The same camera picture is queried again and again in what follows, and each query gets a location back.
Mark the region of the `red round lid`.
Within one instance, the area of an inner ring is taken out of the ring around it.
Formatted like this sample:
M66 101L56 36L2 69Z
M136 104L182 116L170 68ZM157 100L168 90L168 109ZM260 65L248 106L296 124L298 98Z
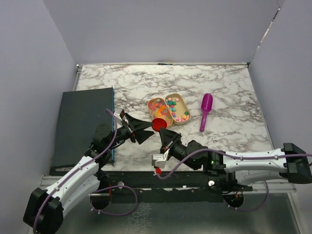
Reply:
M166 129L167 126L167 122L162 118L154 118L152 120L152 129L156 132L160 132L161 128Z

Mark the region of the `purple plastic scoop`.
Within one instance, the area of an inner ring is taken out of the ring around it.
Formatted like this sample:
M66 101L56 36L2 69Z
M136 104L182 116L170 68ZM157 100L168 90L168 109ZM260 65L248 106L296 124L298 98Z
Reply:
M201 103L202 110L202 119L199 130L204 132L206 126L207 115L211 111L213 105L213 96L212 94L205 94Z

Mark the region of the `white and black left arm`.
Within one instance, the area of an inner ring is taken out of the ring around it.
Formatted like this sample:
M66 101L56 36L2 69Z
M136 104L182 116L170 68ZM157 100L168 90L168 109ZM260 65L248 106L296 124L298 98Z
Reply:
M80 161L61 179L45 189L37 187L30 195L23 222L35 234L54 234L61 227L65 216L89 193L103 192L108 181L101 168L108 162L111 150L126 140L142 144L154 132L151 122L136 119L118 109L112 116L113 125L96 127L89 149Z

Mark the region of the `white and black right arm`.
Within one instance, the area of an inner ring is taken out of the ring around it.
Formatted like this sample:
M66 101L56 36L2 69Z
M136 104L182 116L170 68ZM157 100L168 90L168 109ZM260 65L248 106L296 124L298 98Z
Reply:
M293 184L312 182L310 155L293 143L284 143L282 148L271 151L236 153L210 149L195 140L183 145L181 134L164 128L159 134L160 152L151 159L157 175L173 157L179 161L173 171L181 164L193 170L201 169L214 186L224 191L274 179L285 179Z

